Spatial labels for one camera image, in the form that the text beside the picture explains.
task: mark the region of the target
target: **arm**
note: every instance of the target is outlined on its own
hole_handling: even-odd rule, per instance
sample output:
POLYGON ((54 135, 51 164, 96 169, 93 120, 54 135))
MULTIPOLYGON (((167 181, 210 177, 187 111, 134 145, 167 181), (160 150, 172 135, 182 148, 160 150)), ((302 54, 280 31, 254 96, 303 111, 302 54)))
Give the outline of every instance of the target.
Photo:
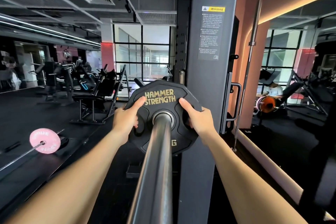
POLYGON ((137 127, 137 110, 144 102, 142 97, 128 110, 117 109, 111 132, 34 194, 6 224, 87 223, 113 157, 137 127))
POLYGON ((238 224, 307 224, 278 192, 233 153, 216 132, 210 110, 203 108, 203 112, 198 112, 185 99, 179 102, 189 114, 191 127, 215 159, 238 224))

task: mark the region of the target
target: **led strip light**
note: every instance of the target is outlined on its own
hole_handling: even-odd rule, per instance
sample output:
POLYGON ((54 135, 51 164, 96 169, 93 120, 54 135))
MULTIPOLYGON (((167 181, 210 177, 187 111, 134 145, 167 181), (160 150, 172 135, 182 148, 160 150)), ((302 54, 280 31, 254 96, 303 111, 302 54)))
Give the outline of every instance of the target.
POLYGON ((80 40, 82 43, 86 43, 86 44, 95 44, 97 46, 100 47, 100 44, 97 43, 97 42, 93 42, 93 41, 90 41, 90 40, 86 40, 86 39, 83 39, 83 38, 80 38, 80 37, 77 37, 77 36, 73 36, 73 35, 68 35, 68 34, 65 34, 65 33, 62 33, 62 32, 58 32, 58 31, 55 31, 55 30, 52 30, 52 29, 48 29, 48 28, 44 28, 44 27, 40 27, 40 26, 37 26, 37 25, 34 25, 34 24, 31 24, 31 23, 28 23, 28 22, 24 22, 24 21, 20 21, 20 20, 17 20, 17 19, 14 19, 14 18, 11 18, 11 17, 6 17, 6 16, 3 16, 3 15, 0 15, 0 18, 3 18, 5 20, 10 20, 10 21, 14 21, 14 22, 17 22, 17 23, 21 23, 21 24, 24 24, 24 25, 28 25, 28 26, 31 26, 31 27, 35 27, 35 28, 39 28, 39 29, 42 29, 42 30, 46 30, 46 31, 50 31, 50 32, 53 32, 53 33, 57 33, 57 34, 60 34, 60 35, 65 35, 65 36, 69 36, 71 38, 75 38, 75 39, 78 39, 80 40))
POLYGON ((78 42, 78 43, 82 43, 82 44, 89 44, 91 46, 99 47, 100 48, 100 44, 98 44, 98 43, 94 43, 94 42, 93 42, 94 44, 86 43, 86 42, 83 42, 83 41, 80 41, 80 40, 77 40, 77 39, 71 39, 71 38, 68 38, 68 37, 51 34, 51 33, 48 33, 48 32, 44 32, 44 31, 33 29, 33 28, 28 28, 28 27, 12 24, 12 23, 5 22, 5 21, 0 21, 0 23, 6 24, 6 25, 11 25, 11 26, 18 27, 18 28, 21 28, 21 29, 31 30, 31 31, 34 31, 34 32, 37 32, 37 33, 42 33, 42 34, 46 34, 46 35, 51 35, 51 36, 59 37, 59 38, 62 38, 62 39, 67 39, 67 40, 78 42))

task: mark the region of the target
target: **warning sticker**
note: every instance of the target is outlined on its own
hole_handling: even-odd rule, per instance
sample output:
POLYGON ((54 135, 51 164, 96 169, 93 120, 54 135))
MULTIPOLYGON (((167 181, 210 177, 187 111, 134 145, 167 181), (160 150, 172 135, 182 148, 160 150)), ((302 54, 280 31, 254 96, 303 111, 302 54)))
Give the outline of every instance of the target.
POLYGON ((202 6, 198 59, 218 61, 221 50, 225 7, 202 6))
POLYGON ((202 6, 202 11, 224 13, 225 12, 225 7, 222 7, 222 6, 202 6))

